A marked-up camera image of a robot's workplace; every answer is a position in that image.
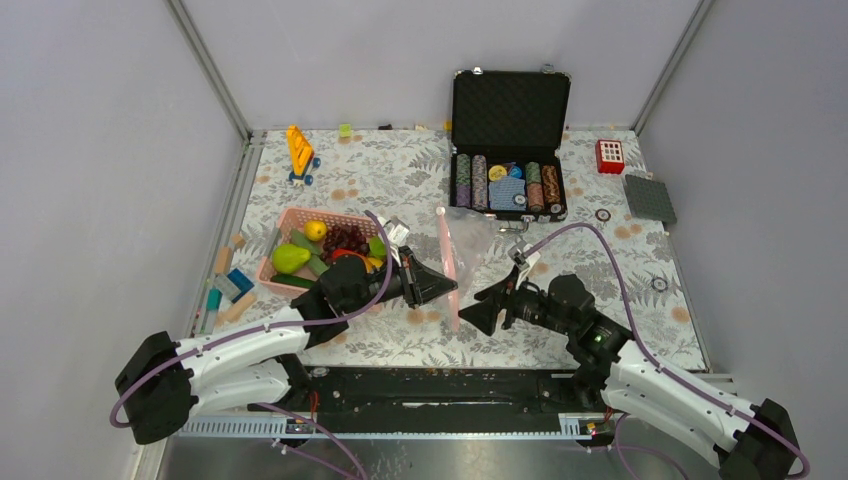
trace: plastic basket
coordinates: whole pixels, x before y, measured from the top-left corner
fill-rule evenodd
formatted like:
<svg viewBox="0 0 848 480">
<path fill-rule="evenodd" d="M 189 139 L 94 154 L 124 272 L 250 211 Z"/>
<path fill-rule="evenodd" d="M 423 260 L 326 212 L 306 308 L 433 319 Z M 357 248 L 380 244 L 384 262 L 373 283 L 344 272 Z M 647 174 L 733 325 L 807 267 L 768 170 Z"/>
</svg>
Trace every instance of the plastic basket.
<svg viewBox="0 0 848 480">
<path fill-rule="evenodd" d="M 336 225 L 357 226 L 366 237 L 377 235 L 377 226 L 368 217 L 357 217 L 353 215 L 343 215 L 340 213 L 325 212 L 323 210 L 313 210 L 310 208 L 290 207 L 283 211 L 280 219 L 277 221 L 277 229 L 275 234 L 268 239 L 265 248 L 265 255 L 259 261 L 259 268 L 256 270 L 256 280 L 272 293 L 295 298 L 305 292 L 305 288 L 293 287 L 290 285 L 282 285 L 271 281 L 271 277 L 277 274 L 274 266 L 271 265 L 271 253 L 279 245 L 289 243 L 291 241 L 291 229 L 303 228 L 303 225 L 310 220 L 321 220 L 327 224 L 328 228 Z M 307 267 L 303 267 L 295 275 L 309 280 L 315 280 L 317 277 Z"/>
</svg>

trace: red box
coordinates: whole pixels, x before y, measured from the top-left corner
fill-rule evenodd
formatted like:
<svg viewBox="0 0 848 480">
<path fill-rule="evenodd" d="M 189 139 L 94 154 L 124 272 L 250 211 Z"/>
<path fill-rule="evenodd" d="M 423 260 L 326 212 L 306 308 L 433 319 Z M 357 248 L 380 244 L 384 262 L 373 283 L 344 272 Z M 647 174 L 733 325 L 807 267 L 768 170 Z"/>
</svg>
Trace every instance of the red box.
<svg viewBox="0 0 848 480">
<path fill-rule="evenodd" d="M 616 173 L 624 171 L 624 149 L 618 140 L 598 140 L 595 144 L 595 156 L 598 160 L 598 173 Z"/>
</svg>

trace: wooden block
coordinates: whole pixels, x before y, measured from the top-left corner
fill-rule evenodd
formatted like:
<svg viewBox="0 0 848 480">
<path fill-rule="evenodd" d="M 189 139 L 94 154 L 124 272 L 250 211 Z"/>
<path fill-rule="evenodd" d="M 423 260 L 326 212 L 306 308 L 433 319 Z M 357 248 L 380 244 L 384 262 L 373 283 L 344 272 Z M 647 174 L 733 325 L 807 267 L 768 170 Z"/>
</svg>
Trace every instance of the wooden block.
<svg viewBox="0 0 848 480">
<path fill-rule="evenodd" d="M 218 258 L 215 259 L 215 269 L 212 270 L 212 273 L 226 275 L 230 271 L 231 263 L 233 263 L 233 249 L 230 247 L 221 247 L 218 250 Z"/>
<path fill-rule="evenodd" d="M 234 303 L 232 307 L 228 308 L 224 312 L 218 313 L 218 320 L 215 322 L 215 325 L 219 326 L 225 323 L 233 323 L 238 321 L 238 319 L 241 317 L 241 314 L 243 314 L 255 302 L 255 293 L 245 293 L 244 296 L 241 297 L 238 302 Z"/>
<path fill-rule="evenodd" d="M 241 233 L 237 233 L 230 237 L 230 241 L 233 242 L 233 245 L 236 247 L 236 250 L 243 247 L 247 243 L 247 239 L 244 238 L 244 235 Z"/>
</svg>

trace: red grapes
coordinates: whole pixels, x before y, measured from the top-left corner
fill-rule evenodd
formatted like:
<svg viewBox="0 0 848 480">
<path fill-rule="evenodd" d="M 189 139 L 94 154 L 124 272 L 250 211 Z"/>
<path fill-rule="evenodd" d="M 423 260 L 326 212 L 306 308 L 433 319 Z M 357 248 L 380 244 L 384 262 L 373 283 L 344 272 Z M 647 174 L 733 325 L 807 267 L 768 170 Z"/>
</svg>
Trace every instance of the red grapes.
<svg viewBox="0 0 848 480">
<path fill-rule="evenodd" d="M 321 261 L 328 263 L 333 252 L 339 248 L 350 250 L 363 256 L 367 256 L 370 252 L 365 235 L 355 225 L 333 225 L 330 227 L 327 236 L 324 238 L 324 253 L 321 254 Z"/>
</svg>

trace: white wall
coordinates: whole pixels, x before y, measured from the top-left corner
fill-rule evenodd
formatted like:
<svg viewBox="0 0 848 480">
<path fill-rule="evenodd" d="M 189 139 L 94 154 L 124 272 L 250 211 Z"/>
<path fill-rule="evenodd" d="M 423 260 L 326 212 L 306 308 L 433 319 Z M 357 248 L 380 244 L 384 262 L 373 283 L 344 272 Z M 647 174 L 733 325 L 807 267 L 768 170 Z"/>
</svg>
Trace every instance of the white wall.
<svg viewBox="0 0 848 480">
<path fill-rule="evenodd" d="M 254 128 L 441 129 L 453 72 L 570 72 L 572 126 L 630 126 L 697 0 L 188 0 Z"/>
<path fill-rule="evenodd" d="M 719 1 L 642 136 L 712 358 L 845 478 L 848 3 Z"/>
<path fill-rule="evenodd" d="M 184 333 L 240 141 L 164 2 L 0 10 L 0 477 L 114 480 L 112 382 Z"/>
</svg>

